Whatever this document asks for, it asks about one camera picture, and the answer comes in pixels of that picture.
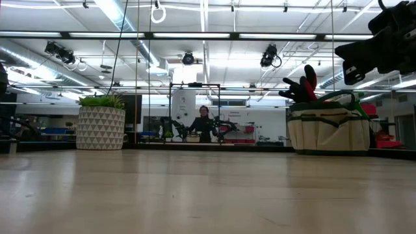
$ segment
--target ceiling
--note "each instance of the ceiling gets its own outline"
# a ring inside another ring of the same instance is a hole
[[[234,18],[235,31],[237,32],[260,32],[260,33],[355,33],[369,34],[368,22],[380,11],[378,4],[374,0],[349,0],[347,12],[337,11],[343,7],[344,1],[333,0],[335,12],[333,21],[331,15],[331,1],[329,0],[288,0],[288,11],[265,12],[264,9],[283,7],[285,1],[280,0],[205,0],[208,1],[209,9],[229,8],[229,11],[209,12],[205,20],[206,32],[233,32]],[[83,1],[77,0],[20,0],[6,1],[3,4],[24,5],[28,7],[38,6],[80,6]],[[161,0],[161,5],[174,7],[188,7],[199,9],[199,0]],[[399,1],[385,0],[386,6],[396,5]],[[0,31],[117,31],[117,28],[103,11],[94,7],[94,1],[87,1],[91,6],[89,9],[79,8],[56,8],[49,10],[38,10],[29,8],[12,8],[2,6],[0,11]],[[236,7],[251,7],[251,11],[238,10],[235,14],[231,11],[231,5]],[[140,6],[149,5],[150,1],[140,1]],[[366,11],[363,8],[368,4],[372,6]],[[134,7],[138,1],[129,1],[127,17],[139,31],[146,32],[201,32],[201,13],[199,10],[178,10],[167,8],[166,19],[161,23],[150,21],[149,7]],[[316,10],[324,13],[299,12],[301,10]],[[155,11],[155,18],[160,18],[160,11]],[[35,52],[45,59],[48,55],[44,52],[47,40],[43,39],[12,39],[16,44],[25,49]],[[82,59],[88,65],[85,71],[75,69],[73,72],[100,85],[110,85],[111,75],[101,73],[99,66],[101,63],[113,66],[114,55],[118,47],[118,41],[111,40],[106,42],[103,60],[103,42],[99,40],[54,40],[58,45],[74,51],[75,56]],[[152,40],[144,42],[151,53],[155,56],[166,59],[171,68],[182,66],[178,55],[183,55],[185,51],[193,52],[193,55],[203,61],[203,42],[197,40]],[[224,86],[248,86],[255,83],[257,87],[285,87],[282,82],[284,77],[298,81],[304,75],[303,64],[312,65],[318,74],[318,83],[331,78],[333,72],[341,69],[342,59],[333,55],[335,47],[343,43],[327,42],[260,42],[260,41],[207,41],[209,57],[209,82],[218,83]],[[280,68],[262,71],[259,61],[262,53],[268,44],[276,44],[276,47],[283,59]],[[134,85],[136,79],[136,49],[129,41],[120,42],[120,50],[114,80],[120,81],[122,85]],[[63,72],[65,68],[55,58],[50,58],[59,64]],[[198,67],[198,82],[204,82],[202,65]],[[138,64],[138,85],[153,86],[167,85],[170,78],[166,75],[148,75],[144,60]],[[372,72],[367,76],[366,81],[381,77],[377,72]],[[335,84],[335,89],[352,88],[345,86],[342,81]]]

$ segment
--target canvas tool bag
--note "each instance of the canvas tool bag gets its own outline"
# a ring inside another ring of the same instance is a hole
[[[342,105],[327,99],[351,95]],[[295,151],[308,155],[364,155],[370,147],[369,121],[356,110],[352,92],[340,90],[311,103],[290,106],[289,134]]]

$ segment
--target white planter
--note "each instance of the white planter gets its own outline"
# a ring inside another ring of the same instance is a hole
[[[125,111],[112,107],[81,107],[77,149],[120,150],[123,147]]]

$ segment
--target wooden floor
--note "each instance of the wooden floor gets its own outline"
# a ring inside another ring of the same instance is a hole
[[[416,164],[196,151],[0,158],[0,233],[416,233]]]

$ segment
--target green plant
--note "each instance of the green plant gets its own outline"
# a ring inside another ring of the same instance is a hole
[[[172,138],[174,136],[174,134],[173,133],[171,133],[171,132],[169,132],[169,131],[167,131],[165,134],[164,134],[164,137],[165,138]]]
[[[120,95],[79,98],[79,104],[83,107],[112,107],[124,109],[123,98]]]

